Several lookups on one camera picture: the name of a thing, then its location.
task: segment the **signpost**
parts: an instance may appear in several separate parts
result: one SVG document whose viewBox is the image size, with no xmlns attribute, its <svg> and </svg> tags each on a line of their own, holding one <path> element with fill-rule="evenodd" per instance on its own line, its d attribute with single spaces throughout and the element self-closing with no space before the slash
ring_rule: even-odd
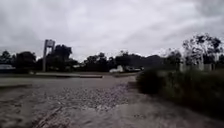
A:
<svg viewBox="0 0 224 128">
<path fill-rule="evenodd" d="M 55 47 L 55 41 L 53 41 L 53 40 L 45 40 L 45 42 L 44 42 L 44 53 L 43 53 L 43 72 L 46 72 L 47 48 L 51 48 L 51 51 L 53 51 L 54 47 Z"/>
</svg>

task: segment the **bush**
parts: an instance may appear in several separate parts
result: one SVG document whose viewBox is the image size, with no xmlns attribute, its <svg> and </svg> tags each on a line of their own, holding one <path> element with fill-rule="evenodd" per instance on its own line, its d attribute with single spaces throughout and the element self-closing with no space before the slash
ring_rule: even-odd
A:
<svg viewBox="0 0 224 128">
<path fill-rule="evenodd" d="M 163 78 L 156 70 L 145 70 L 136 79 L 137 88 L 146 94 L 157 94 L 163 84 Z"/>
<path fill-rule="evenodd" d="M 224 76 L 217 72 L 168 73 L 162 95 L 209 115 L 224 114 Z"/>
<path fill-rule="evenodd" d="M 183 106 L 224 119 L 224 72 L 165 72 L 147 70 L 137 77 L 137 88 Z"/>
</svg>

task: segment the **road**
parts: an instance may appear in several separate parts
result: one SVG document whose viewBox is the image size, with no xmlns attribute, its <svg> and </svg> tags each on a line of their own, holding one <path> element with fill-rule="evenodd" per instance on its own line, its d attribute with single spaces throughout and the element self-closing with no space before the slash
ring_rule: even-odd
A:
<svg viewBox="0 0 224 128">
<path fill-rule="evenodd" d="M 0 91 L 2 128 L 223 128 L 220 121 L 139 94 L 134 77 L 22 79 Z"/>
</svg>

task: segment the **pole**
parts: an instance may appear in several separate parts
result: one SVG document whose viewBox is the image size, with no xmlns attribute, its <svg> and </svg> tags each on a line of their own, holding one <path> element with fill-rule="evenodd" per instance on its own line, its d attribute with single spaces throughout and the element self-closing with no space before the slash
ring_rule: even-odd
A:
<svg viewBox="0 0 224 128">
<path fill-rule="evenodd" d="M 46 72 L 46 52 L 47 52 L 47 41 L 44 42 L 44 53 L 43 53 L 43 72 Z"/>
</svg>

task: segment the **gray cloud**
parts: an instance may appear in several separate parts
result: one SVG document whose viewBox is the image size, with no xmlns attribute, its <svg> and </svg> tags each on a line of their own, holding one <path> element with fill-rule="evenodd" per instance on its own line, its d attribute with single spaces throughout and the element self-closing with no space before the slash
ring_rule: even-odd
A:
<svg viewBox="0 0 224 128">
<path fill-rule="evenodd" d="M 222 0 L 1 0 L 0 52 L 42 54 L 51 38 L 84 59 L 100 51 L 149 55 L 195 33 L 222 36 Z"/>
</svg>

